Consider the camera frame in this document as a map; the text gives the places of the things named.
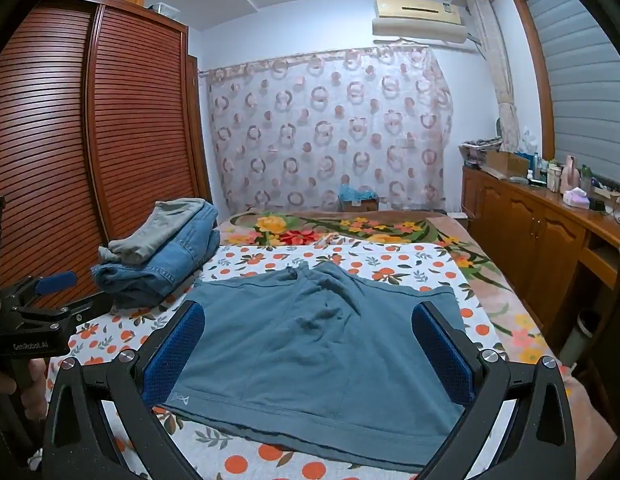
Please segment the person's left hand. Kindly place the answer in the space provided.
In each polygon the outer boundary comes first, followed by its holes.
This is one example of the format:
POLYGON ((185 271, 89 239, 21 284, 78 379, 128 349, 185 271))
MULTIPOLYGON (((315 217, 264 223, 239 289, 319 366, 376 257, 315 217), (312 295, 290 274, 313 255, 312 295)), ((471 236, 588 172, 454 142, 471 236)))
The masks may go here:
POLYGON ((38 422, 45 419, 47 415, 45 396, 47 366, 43 359, 34 359, 29 362, 28 370, 32 380, 28 388, 19 387, 12 378, 0 372, 0 394, 9 396, 20 390, 26 418, 38 422))

